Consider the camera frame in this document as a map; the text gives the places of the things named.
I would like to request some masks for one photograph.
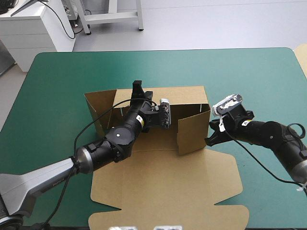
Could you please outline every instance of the white floor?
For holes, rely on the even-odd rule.
[[[104,0],[84,1],[93,13]],[[92,25],[77,35],[74,51],[245,47],[296,48],[307,43],[307,0],[143,0],[144,31],[137,22]],[[135,0],[119,0],[121,11]],[[0,77],[0,129],[25,78],[18,66]]]

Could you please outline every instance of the white cabinet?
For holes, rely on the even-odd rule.
[[[0,40],[22,71],[27,72],[37,54],[70,52],[75,39],[67,37],[54,12],[40,2],[11,17],[25,1],[19,0],[17,6],[0,15]],[[61,0],[50,0],[47,4],[59,15],[67,33],[73,37]]]

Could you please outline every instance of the cardboard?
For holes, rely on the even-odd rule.
[[[208,134],[210,107],[203,86],[147,88],[153,91],[153,101],[167,98],[171,104],[172,125],[170,129],[152,128],[140,134],[133,145],[134,151],[176,150],[180,155],[205,147]],[[132,89],[120,89],[85,94],[92,118],[97,119],[108,108],[131,97]],[[95,123],[97,133],[103,137],[104,129],[120,124],[128,110],[129,102],[117,106]]]
[[[210,118],[204,88],[151,90],[154,101],[170,100],[172,126],[141,133],[130,158],[94,172],[92,200],[122,210],[91,215],[91,230],[113,226],[153,230],[162,225],[181,225],[184,230],[243,230],[248,222],[246,207],[214,205],[243,188],[235,158],[204,149]],[[85,95],[93,118],[131,96],[131,90],[105,92]],[[119,123],[126,105],[100,120],[97,132],[103,134],[104,128]]]
[[[295,56],[298,60],[298,63],[301,65],[301,68],[307,78],[307,44],[301,44],[298,46],[295,51]]]

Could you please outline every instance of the power cord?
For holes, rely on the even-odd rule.
[[[64,26],[62,20],[59,18],[58,14],[57,14],[50,6],[48,6],[46,3],[42,2],[42,1],[39,1],[39,2],[42,3],[42,4],[44,4],[45,6],[47,6],[49,9],[51,9],[51,10],[54,12],[54,14],[56,15],[56,17],[59,19],[59,22],[61,23],[64,32],[66,33],[67,37],[69,37],[70,39],[75,39],[75,38],[76,38],[76,35],[79,34],[79,33],[81,33],[81,32],[83,31],[83,28],[82,28],[80,31],[76,32],[76,33],[73,31],[73,37],[71,37],[71,36],[67,33],[67,31],[66,31],[66,29],[65,29],[65,26]]]
[[[286,184],[295,184],[299,187],[303,187],[302,184],[298,183],[298,182],[294,182],[294,181],[287,181],[287,180],[283,180],[280,179],[279,177],[277,177],[276,175],[274,175],[267,167],[265,167],[255,156],[254,154],[252,154],[244,145],[242,145],[239,141],[237,141],[236,139],[234,139],[228,132],[227,130],[225,130],[225,133],[233,140],[235,141],[239,146],[241,146],[247,153],[249,153],[249,155],[265,170],[267,171],[272,177],[274,177],[276,180],[286,183]],[[307,196],[307,189],[304,188],[304,192]]]
[[[47,220],[39,227],[38,230],[42,230],[42,229],[49,223],[49,221],[50,221],[50,220],[53,218],[53,216],[56,214],[56,212],[57,212],[57,210],[58,210],[58,208],[59,208],[59,206],[60,206],[60,204],[61,204],[61,201],[62,201],[62,199],[63,199],[63,197],[64,197],[64,193],[65,193],[65,191],[66,191],[66,188],[67,188],[69,179],[71,178],[74,169],[76,169],[76,159],[77,159],[77,158],[76,158],[76,154],[77,154],[77,148],[76,148],[76,146],[77,146],[78,138],[81,136],[81,134],[82,134],[89,126],[91,126],[92,124],[94,124],[96,121],[98,121],[101,117],[103,117],[103,116],[106,115],[108,112],[110,112],[110,111],[111,111],[112,109],[114,109],[116,106],[118,106],[118,105],[120,105],[120,104],[123,104],[123,103],[125,103],[125,102],[131,102],[131,101],[136,101],[136,100],[147,101],[147,102],[150,102],[150,103],[154,104],[155,106],[157,106],[157,104],[156,104],[154,101],[149,100],[149,99],[144,99],[144,98],[131,98],[131,99],[126,99],[126,100],[124,100],[124,101],[121,101],[121,102],[115,104],[114,106],[110,107],[109,109],[107,109],[107,110],[106,110],[104,113],[102,113],[98,118],[96,118],[94,121],[92,121],[92,122],[90,122],[89,124],[87,124],[87,125],[78,133],[78,135],[77,135],[76,138],[75,138],[74,144],[73,144],[73,152],[74,152],[74,154],[73,154],[72,160],[73,160],[74,164],[73,164],[73,166],[72,166],[72,168],[71,168],[71,170],[70,170],[70,172],[69,172],[69,174],[68,174],[68,176],[67,176],[67,178],[66,178],[66,180],[65,180],[65,184],[64,184],[64,186],[63,186],[63,189],[62,189],[61,195],[60,195],[60,197],[59,197],[58,203],[57,203],[56,207],[54,208],[53,212],[50,214],[50,216],[47,218]]]

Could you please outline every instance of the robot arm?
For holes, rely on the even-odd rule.
[[[307,148],[301,141],[306,132],[300,124],[284,126],[269,121],[252,121],[254,114],[242,106],[242,97],[230,95],[213,106],[212,112],[220,119],[210,122],[214,130],[205,141],[208,146],[235,140],[271,149],[292,179],[304,184],[307,182]],[[292,125],[299,125],[303,131],[298,135]]]
[[[75,157],[29,173],[0,174],[0,229],[21,226],[23,216],[31,216],[36,198],[67,179],[73,167],[72,175],[76,175],[122,161],[131,156],[134,141],[141,132],[148,132],[151,127],[169,128],[168,100],[161,99],[159,106],[152,105],[153,92],[144,92],[141,83],[133,83],[133,100],[122,125],[112,127],[103,139],[78,148]]]

